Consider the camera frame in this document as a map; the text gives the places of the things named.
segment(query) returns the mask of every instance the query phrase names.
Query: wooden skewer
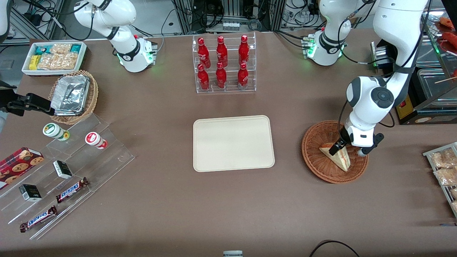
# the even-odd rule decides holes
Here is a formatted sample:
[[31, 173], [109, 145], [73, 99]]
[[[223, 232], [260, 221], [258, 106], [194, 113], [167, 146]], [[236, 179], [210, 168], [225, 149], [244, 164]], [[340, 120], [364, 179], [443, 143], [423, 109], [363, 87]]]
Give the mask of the wooden skewer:
[[452, 78], [449, 78], [449, 79], [440, 80], [440, 81], [435, 82], [435, 84], [438, 84], [438, 83], [441, 83], [441, 82], [444, 82], [444, 81], [448, 81], [448, 80], [453, 80], [453, 79], [457, 79], [457, 77], [452, 77]]

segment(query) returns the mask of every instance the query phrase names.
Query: cookie image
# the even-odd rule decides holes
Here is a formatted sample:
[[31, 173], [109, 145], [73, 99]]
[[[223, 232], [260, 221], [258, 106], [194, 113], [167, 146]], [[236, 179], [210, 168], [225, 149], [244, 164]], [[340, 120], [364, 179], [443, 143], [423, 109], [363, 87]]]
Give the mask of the cookie image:
[[23, 150], [19, 154], [19, 159], [28, 161], [32, 156], [33, 156], [33, 154], [31, 152], [29, 152], [27, 150]]
[[9, 177], [5, 180], [5, 183], [6, 184], [11, 184], [15, 179], [17, 179], [19, 176], [12, 176], [12, 177]]
[[21, 172], [21, 171], [24, 171], [25, 169], [28, 168], [28, 164], [27, 163], [19, 163], [19, 164], [16, 164], [14, 167], [13, 167], [13, 172]]
[[42, 162], [43, 160], [44, 160], [43, 157], [37, 157], [30, 161], [30, 165], [37, 165], [38, 163]]

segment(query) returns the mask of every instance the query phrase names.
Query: red bottle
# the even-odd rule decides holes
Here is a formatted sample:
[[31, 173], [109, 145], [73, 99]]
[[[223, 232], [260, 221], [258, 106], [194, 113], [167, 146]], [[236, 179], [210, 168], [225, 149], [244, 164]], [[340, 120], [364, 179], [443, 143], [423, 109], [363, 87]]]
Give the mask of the red bottle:
[[225, 88], [227, 82], [227, 72], [224, 70], [224, 65], [222, 62], [218, 62], [218, 70], [216, 70], [216, 78], [218, 79], [218, 87], [220, 89]]
[[198, 64], [198, 82], [200, 83], [200, 87], [202, 88], [203, 91], [208, 91], [209, 90], [209, 77], [208, 73], [205, 71], [205, 67], [203, 64]]
[[227, 65], [229, 64], [229, 57], [227, 54], [227, 47], [225, 46], [223, 36], [218, 37], [218, 48], [216, 49], [216, 53], [218, 54], [218, 62], [222, 62], [222, 65], [224, 67], [227, 67]]
[[243, 35], [241, 36], [241, 44], [239, 45], [238, 48], [238, 55], [239, 55], [239, 65], [241, 65], [243, 62], [248, 62], [249, 60], [249, 45], [248, 45], [248, 36]]
[[243, 62], [239, 66], [239, 71], [238, 71], [238, 88], [241, 90], [246, 89], [248, 87], [248, 71], [246, 70], [246, 63]]
[[211, 67], [211, 61], [209, 60], [209, 51], [205, 45], [205, 40], [200, 37], [198, 40], [198, 58], [200, 62], [205, 66], [206, 69]]

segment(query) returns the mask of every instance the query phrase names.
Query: table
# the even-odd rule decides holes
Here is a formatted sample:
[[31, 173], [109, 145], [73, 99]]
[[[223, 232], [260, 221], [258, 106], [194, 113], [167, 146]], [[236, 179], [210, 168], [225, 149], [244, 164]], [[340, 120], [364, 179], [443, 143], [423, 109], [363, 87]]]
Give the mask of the table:
[[[138, 74], [118, 63], [108, 41], [87, 41], [84, 69], [100, 88], [95, 112], [137, 158], [38, 241], [0, 217], [0, 255], [308, 256], [334, 239], [361, 256], [455, 256], [457, 229], [438, 226], [454, 221], [452, 212], [422, 156], [456, 141], [455, 126], [377, 126], [386, 138], [365, 174], [326, 183], [307, 168], [302, 137], [311, 125], [338, 118], [353, 78], [375, 72], [345, 58], [321, 67], [276, 34], [256, 35], [257, 92], [222, 96], [196, 94], [190, 36], [167, 37], [156, 66]], [[368, 60], [369, 43], [378, 40], [372, 29], [355, 29], [345, 51]], [[55, 79], [24, 76], [19, 93], [47, 96]], [[194, 121], [262, 114], [271, 121], [272, 168], [193, 170]], [[0, 158], [21, 146], [44, 147], [49, 121], [38, 112], [10, 115]], [[351, 256], [342, 246], [321, 251]]]

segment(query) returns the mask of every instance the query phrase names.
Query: brown wicker basket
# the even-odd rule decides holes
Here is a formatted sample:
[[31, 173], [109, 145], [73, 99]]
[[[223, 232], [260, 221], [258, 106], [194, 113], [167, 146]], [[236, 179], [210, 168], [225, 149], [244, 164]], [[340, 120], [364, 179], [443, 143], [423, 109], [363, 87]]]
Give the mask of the brown wicker basket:
[[[87, 71], [78, 70], [76, 72], [65, 74], [64, 76], [76, 76], [76, 75], [84, 75], [90, 78], [90, 85], [89, 85], [89, 92], [87, 93], [87, 100], [85, 105], [84, 113], [80, 116], [51, 116], [51, 119], [58, 123], [64, 123], [67, 125], [76, 124], [78, 121], [87, 119], [90, 114], [94, 112], [95, 105], [97, 104], [97, 97], [98, 97], [98, 85], [97, 81], [95, 81], [94, 77]], [[48, 99], [52, 100], [54, 96], [54, 90], [56, 89], [57, 81], [54, 83], [53, 88], [51, 89], [51, 93], [49, 94]]]
[[306, 164], [314, 174], [330, 183], [349, 183], [360, 177], [368, 165], [368, 156], [360, 157], [358, 147], [347, 145], [351, 166], [347, 172], [340, 169], [320, 150], [325, 143], [334, 143], [339, 138], [338, 122], [326, 120], [311, 126], [303, 137], [302, 154]]

